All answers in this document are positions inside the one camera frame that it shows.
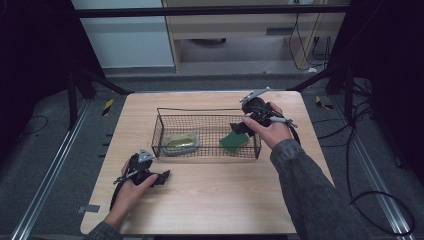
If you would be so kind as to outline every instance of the wire basket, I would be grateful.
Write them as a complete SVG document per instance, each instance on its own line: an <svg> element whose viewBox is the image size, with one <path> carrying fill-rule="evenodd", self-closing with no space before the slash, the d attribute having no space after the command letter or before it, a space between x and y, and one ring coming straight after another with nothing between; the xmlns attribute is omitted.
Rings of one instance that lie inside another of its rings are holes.
<svg viewBox="0 0 424 240"><path fill-rule="evenodd" d="M172 110L172 112L181 114L163 115L161 114L163 110ZM244 117L243 115L215 114L218 112L223 114L223 112L225 113L228 110L234 111L236 109L188 110L158 108L152 140L154 154L156 157L229 156L258 158L261 151L261 139L257 134L248 137L248 141L242 146L226 146L226 149L224 149L220 145L220 140L228 136L232 131L230 123L240 123ZM165 144L166 139L181 134L194 135L197 145L175 148ZM236 151L229 153L227 151L228 147L233 147Z"/></svg>

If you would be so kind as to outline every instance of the human hand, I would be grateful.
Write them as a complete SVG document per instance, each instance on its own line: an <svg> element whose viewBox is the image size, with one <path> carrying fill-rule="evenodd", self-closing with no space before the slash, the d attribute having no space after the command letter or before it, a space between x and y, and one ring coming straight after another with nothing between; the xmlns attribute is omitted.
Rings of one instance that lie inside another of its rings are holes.
<svg viewBox="0 0 424 240"><path fill-rule="evenodd" d="M121 170L122 175L125 173L127 164L128 162L125 163ZM158 175L153 174L138 186L135 185L131 179L127 179L122 184L122 187L116 196L115 204L106 216L104 222L114 227L116 230L119 230L128 213L135 207L135 205L137 205L138 200L141 198L144 191L146 191L146 189L149 188L157 178Z"/></svg>
<svg viewBox="0 0 424 240"><path fill-rule="evenodd" d="M270 102L270 105L274 111L280 113L281 115L283 114L281 108L279 108L273 102ZM293 138L289 128L284 123L272 122L269 127L264 127L249 117L244 118L243 122L250 129L256 132L271 149L273 149L279 142Z"/></svg>

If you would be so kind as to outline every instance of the sponge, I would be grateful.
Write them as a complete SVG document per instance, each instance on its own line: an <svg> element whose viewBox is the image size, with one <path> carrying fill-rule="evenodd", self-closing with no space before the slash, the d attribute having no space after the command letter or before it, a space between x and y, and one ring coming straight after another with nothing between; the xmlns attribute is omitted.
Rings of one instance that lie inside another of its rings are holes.
<svg viewBox="0 0 424 240"><path fill-rule="evenodd" d="M237 134L234 131L231 131L228 136L219 140L219 145L224 148L229 154L235 154L238 148L242 147L244 144L249 142L249 137L246 134Z"/></svg>

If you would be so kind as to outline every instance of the floor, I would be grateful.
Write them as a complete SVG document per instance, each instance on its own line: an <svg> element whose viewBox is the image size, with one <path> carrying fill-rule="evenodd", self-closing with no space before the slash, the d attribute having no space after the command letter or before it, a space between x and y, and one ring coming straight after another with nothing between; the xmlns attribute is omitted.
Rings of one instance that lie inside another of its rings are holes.
<svg viewBox="0 0 424 240"><path fill-rule="evenodd" d="M322 55L319 54L323 53L323 49L324 41L318 42L316 54L310 55L310 60L317 64L322 63L322 60L313 59L320 58ZM227 39L225 43L217 43L216 40L187 40L184 43L181 63L181 68L176 73L148 73L130 79L111 77L110 81L137 92L251 90L266 86L286 89L314 74L296 68L283 38ZM322 67L315 66L311 71L321 71ZM337 106L342 105L342 95L327 96L323 90L325 83L324 79L302 92L317 136L327 135L344 126L343 114L337 110ZM31 230L29 239L82 237L79 232L82 214L77 213L77 209L89 202L91 190L125 101L125 96L119 96L100 85L95 87L98 94L94 101L79 98L80 109L88 109L84 122L81 130L76 133L76 138L72 139L72 148L63 152L63 162L55 165L60 171L52 176L54 184L51 185L50 194L41 202L40 209L35 212L36 221L28 225ZM335 109L317 106L317 95L321 97L324 105L331 105ZM55 162L63 139L67 137L69 116L66 97L66 92L60 92L37 104L34 117L12 150L10 164L1 169L0 239L9 239L24 214L28 212L40 184ZM101 113L105 102L110 98L114 99L114 105L108 116L104 117ZM355 97L355 104L358 105L363 100L363 97ZM350 152L353 190L360 193L375 189L373 176L376 175L370 174L370 160L372 166L377 169L377 176L385 183L377 187L389 190L404 201L415 216L417 228L413 237L400 239L424 239L424 188L411 171L396 166L390 146L380 132L378 124L370 116L367 115L358 122L357 138ZM320 139L335 186L344 196L348 196L346 149L335 145L345 143L348 134L348 131L344 131L330 138ZM366 154L362 152L361 145L366 146ZM379 210L381 204L386 201L387 199L366 198L360 204L375 221L390 229L388 213ZM367 226L375 239L399 239L384 234L369 224ZM296 236L289 236L289 239L296 239Z"/></svg>

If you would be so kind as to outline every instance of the gray sleeve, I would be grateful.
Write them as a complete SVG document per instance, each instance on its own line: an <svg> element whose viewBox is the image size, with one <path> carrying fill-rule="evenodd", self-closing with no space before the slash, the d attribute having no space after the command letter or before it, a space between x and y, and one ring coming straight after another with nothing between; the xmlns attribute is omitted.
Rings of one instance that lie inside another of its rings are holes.
<svg viewBox="0 0 424 240"><path fill-rule="evenodd" d="M295 140L271 152L281 190L301 239L369 239L349 203Z"/></svg>
<svg viewBox="0 0 424 240"><path fill-rule="evenodd" d="M105 222L99 223L83 240L122 240L123 236Z"/></svg>

